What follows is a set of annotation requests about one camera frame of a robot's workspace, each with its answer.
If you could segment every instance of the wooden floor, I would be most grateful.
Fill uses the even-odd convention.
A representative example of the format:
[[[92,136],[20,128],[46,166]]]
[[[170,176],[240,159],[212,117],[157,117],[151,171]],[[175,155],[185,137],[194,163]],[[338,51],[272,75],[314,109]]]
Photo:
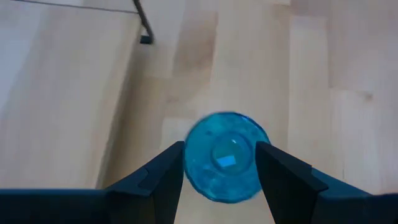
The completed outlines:
[[[0,188],[95,188],[137,14],[0,0]]]
[[[143,0],[157,43],[140,46],[106,185],[202,116],[237,111],[327,174],[374,194],[398,191],[396,1],[167,2]],[[176,223],[245,222],[273,223],[263,194],[214,203],[184,180]]]

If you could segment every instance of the floor plank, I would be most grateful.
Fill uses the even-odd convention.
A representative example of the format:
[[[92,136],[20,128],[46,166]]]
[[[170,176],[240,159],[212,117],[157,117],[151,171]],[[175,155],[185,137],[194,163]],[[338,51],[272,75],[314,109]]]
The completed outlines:
[[[182,11],[176,40],[164,42],[170,48],[175,43],[171,72],[168,54],[158,55],[167,63],[142,69],[107,184],[183,140],[198,119],[215,111],[247,114],[265,127],[275,145],[287,147],[289,7],[255,0],[188,0]],[[141,63],[150,65],[150,58]],[[184,180],[176,223],[244,220],[273,222],[262,193],[223,205],[204,198]]]
[[[331,101],[326,19],[292,16],[290,30],[289,152],[317,169],[341,175],[331,148]]]
[[[397,10],[394,0],[334,0],[330,8],[333,124],[340,132],[333,142],[346,153],[346,180],[379,194],[398,191]]]
[[[1,187],[95,188],[139,16],[17,1],[0,14],[0,30],[11,31],[2,44],[17,45],[15,61],[0,62],[15,76],[0,77],[10,85],[0,114]]]

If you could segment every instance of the hardwood floor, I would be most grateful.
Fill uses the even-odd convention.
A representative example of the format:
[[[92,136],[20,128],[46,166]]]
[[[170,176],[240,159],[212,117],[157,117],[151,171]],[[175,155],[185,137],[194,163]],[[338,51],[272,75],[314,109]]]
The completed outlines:
[[[95,188],[137,14],[0,2],[0,188]]]
[[[202,116],[233,110],[327,174],[374,194],[398,191],[396,3],[291,3],[170,0],[159,14],[164,2],[143,0],[157,44],[140,46],[106,184],[184,139]],[[224,205],[184,180],[176,223],[243,222],[273,223],[263,194]]]

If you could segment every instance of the translucent blue cup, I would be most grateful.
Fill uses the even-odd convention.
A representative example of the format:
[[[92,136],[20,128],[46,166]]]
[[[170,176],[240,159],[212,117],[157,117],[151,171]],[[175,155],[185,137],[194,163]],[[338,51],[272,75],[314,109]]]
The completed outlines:
[[[210,200],[238,203],[261,190],[254,153],[257,141],[270,144],[251,118],[234,112],[211,114],[191,129],[184,150],[185,173]]]

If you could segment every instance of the blue cup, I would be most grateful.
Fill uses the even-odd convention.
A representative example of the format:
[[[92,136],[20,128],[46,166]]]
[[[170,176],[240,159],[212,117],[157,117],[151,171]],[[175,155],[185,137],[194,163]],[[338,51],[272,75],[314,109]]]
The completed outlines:
[[[211,114],[197,122],[185,140],[185,173],[210,200],[247,200],[261,190],[254,162],[258,141],[270,144],[251,118],[234,112]]]

